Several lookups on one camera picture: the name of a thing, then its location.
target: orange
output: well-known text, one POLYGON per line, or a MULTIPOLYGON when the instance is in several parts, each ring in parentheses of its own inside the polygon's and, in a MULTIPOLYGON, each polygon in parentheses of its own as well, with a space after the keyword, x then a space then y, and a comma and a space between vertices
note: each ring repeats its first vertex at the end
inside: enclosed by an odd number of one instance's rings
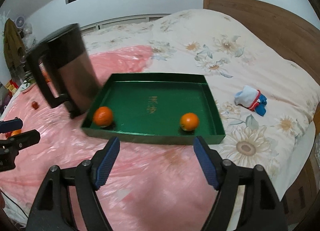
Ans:
POLYGON ((194 113, 186 113, 180 118, 181 129, 187 132, 193 131, 199 125, 199 118, 194 113))
POLYGON ((92 118, 92 121, 97 125, 97 126, 109 126, 113 122, 113 114, 112 111, 109 107, 102 106, 99 107, 92 118))
POLYGON ((20 130, 15 130, 12 132, 11 136, 14 136, 14 135, 18 135, 21 133, 21 129, 20 130))

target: hanging jacket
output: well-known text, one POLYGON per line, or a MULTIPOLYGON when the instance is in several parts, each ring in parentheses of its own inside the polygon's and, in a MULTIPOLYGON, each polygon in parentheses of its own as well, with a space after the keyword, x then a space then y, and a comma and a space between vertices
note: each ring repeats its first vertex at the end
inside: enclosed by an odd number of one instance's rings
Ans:
POLYGON ((8 68, 18 67, 20 58, 26 54, 25 46, 22 42, 18 29, 11 19, 4 25, 4 58, 8 68))

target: headboard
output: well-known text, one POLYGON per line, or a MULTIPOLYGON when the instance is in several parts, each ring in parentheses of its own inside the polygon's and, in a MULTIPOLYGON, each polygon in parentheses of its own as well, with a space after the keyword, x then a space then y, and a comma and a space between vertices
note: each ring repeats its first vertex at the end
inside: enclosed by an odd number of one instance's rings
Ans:
MULTIPOLYGON (((204 0, 203 8, 238 20, 280 56, 305 69, 320 84, 320 30, 303 18, 257 0, 204 0)), ((314 122, 319 133, 319 106, 314 122)))

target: metal bolt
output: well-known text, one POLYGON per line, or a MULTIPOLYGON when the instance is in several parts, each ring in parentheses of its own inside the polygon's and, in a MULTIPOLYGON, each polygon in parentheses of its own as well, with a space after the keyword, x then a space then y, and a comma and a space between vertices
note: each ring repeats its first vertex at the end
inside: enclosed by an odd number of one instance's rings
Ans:
POLYGON ((256 165, 256 170, 257 171, 263 171, 263 167, 261 165, 256 165))
POLYGON ((55 172, 58 169, 57 165, 53 165, 50 167, 50 171, 55 172))
POLYGON ((230 160, 223 160, 222 161, 222 164, 224 165, 224 166, 230 166, 231 164, 232 164, 232 162, 230 161, 230 160))
POLYGON ((91 164, 91 160, 84 160, 81 164, 83 166, 89 166, 91 164))

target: black cable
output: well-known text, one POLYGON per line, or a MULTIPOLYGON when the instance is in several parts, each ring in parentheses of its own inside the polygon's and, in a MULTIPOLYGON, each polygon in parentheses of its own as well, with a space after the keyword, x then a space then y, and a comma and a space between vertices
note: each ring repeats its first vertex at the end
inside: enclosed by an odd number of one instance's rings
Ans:
POLYGON ((16 203, 14 202, 11 198, 9 198, 3 191, 1 191, 2 194, 4 194, 12 203, 14 203, 15 205, 17 205, 18 208, 20 208, 20 210, 24 213, 24 215, 27 217, 28 219, 28 216, 27 214, 23 211, 23 209, 16 203))

